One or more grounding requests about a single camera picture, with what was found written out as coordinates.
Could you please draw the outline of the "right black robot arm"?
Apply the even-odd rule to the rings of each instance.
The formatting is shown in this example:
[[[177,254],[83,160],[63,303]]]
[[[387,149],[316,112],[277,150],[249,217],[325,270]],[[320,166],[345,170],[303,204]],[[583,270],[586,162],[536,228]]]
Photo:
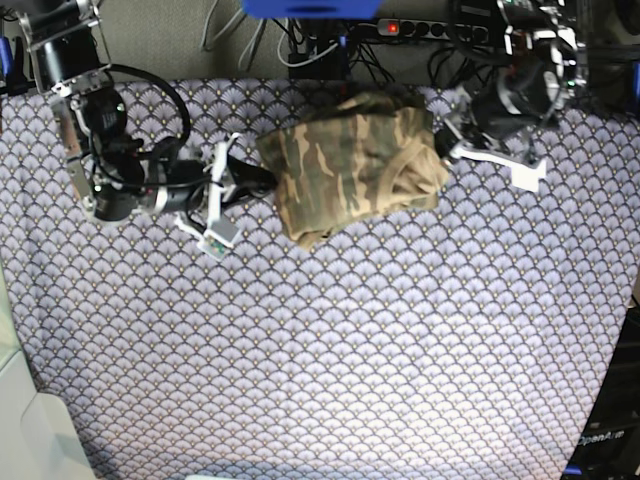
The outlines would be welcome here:
[[[206,207],[211,222],[246,199],[275,190],[274,175],[217,144],[210,160],[182,160],[191,133],[187,105],[176,89],[147,71],[111,62],[100,54],[95,1],[9,1],[19,20],[34,68],[35,86],[53,96],[52,110],[65,148],[71,184],[89,219],[118,223],[134,213],[175,213],[203,232],[192,214]],[[146,80],[174,103],[182,130],[146,151],[127,131],[125,101],[114,87],[116,73]]]

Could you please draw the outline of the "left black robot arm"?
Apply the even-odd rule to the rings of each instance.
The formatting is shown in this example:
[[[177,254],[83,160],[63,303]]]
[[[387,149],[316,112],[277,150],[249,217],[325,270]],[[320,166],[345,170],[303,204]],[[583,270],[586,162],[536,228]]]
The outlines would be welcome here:
[[[451,162],[507,160],[527,168],[540,159],[531,135],[557,123],[557,112],[586,83],[585,46],[574,1],[499,1],[503,52],[473,49],[457,28],[459,1],[447,5],[448,34],[466,58],[497,68],[475,93],[458,89],[459,104],[435,135],[438,155]]]

